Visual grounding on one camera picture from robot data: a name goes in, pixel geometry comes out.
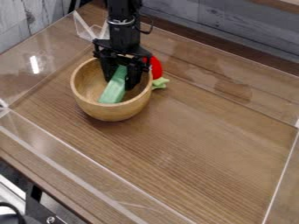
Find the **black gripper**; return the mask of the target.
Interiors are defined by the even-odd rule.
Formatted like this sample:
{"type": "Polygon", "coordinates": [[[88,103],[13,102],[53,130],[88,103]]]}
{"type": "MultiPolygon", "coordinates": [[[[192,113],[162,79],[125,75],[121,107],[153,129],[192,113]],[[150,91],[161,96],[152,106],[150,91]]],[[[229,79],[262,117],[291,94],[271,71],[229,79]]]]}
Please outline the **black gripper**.
{"type": "Polygon", "coordinates": [[[140,21],[130,20],[126,23],[106,20],[109,39],[92,40],[93,56],[100,59],[105,81],[110,81],[118,65],[125,65],[125,91],[132,90],[140,83],[142,73],[148,72],[148,66],[142,57],[150,58],[152,54],[140,46],[140,21]]]}

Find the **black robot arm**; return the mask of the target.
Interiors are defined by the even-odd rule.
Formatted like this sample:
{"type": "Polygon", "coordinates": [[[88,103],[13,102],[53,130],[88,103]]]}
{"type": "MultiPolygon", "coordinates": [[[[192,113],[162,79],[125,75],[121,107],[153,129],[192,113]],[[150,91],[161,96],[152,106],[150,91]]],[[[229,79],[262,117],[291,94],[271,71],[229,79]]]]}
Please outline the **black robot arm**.
{"type": "Polygon", "coordinates": [[[98,58],[105,81],[110,81],[118,66],[124,66],[125,90],[130,90],[149,70],[152,54],[140,45],[140,36],[148,35],[140,27],[142,0],[105,0],[109,38],[94,38],[93,57],[98,58]]]}

